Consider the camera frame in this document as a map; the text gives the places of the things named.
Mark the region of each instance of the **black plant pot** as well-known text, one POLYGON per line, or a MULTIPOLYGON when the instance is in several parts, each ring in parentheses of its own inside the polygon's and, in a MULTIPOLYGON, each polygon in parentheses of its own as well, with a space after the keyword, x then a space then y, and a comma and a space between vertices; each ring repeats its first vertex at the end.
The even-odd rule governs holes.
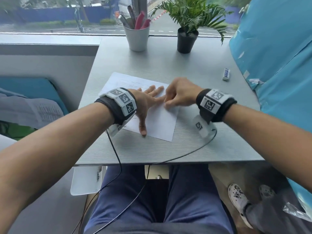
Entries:
POLYGON ((190 53, 195 40, 198 37, 198 31, 191 32, 186 35, 182 28, 177 30, 177 50, 180 53, 190 53))

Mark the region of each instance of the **blue fence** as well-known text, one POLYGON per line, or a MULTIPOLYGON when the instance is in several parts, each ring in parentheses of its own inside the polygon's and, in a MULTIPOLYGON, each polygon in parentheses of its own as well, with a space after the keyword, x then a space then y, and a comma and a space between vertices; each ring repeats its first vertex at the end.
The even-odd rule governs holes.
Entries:
MULTIPOLYGON (((91 23, 99 23, 101 19, 113 18, 115 11, 119 11, 118 1, 112 1, 111 10, 108 5, 101 7, 85 7, 86 15, 91 23)), ((239 8, 226 7, 226 11, 233 11, 232 14, 226 15, 225 22, 236 24, 240 22, 239 8)), ((30 23, 30 22, 49 22, 49 21, 66 21, 74 20, 75 8, 44 8, 44 9, 22 9, 19 8, 9 13, 0 13, 0 24, 12 23, 30 23)))

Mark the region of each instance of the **person's right arm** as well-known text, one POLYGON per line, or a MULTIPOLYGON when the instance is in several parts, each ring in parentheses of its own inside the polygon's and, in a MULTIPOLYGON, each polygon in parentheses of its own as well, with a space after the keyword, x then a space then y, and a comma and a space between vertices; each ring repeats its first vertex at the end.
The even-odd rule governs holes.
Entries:
MULTIPOLYGON (((203 89, 176 78, 166 90, 165 106, 189 106, 203 89)), ((312 133, 268 114, 234 104, 223 117, 265 160, 312 192, 312 133)))

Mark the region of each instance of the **pen holder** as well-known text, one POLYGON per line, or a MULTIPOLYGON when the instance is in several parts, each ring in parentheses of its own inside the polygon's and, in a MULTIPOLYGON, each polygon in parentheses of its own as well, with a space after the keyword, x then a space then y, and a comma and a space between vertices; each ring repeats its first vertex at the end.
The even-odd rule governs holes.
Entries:
POLYGON ((142 30, 132 30, 124 27, 129 48, 132 51, 141 52, 147 48, 147 40, 149 39, 149 26, 142 30))

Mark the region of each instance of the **wrist-worn device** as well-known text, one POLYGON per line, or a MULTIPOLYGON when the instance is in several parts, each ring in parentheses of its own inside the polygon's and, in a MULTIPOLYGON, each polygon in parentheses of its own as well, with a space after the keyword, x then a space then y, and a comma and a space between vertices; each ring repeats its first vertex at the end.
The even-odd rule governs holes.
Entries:
POLYGON ((228 109, 235 103, 237 101, 232 95, 220 90, 202 90, 196 98, 200 115, 193 119, 201 137, 208 138, 214 134, 216 127, 212 122, 221 122, 228 109))
POLYGON ((116 88, 101 94, 96 102, 106 105, 114 116, 114 124, 107 129, 111 137, 131 120, 137 109, 134 95, 125 88, 116 88))

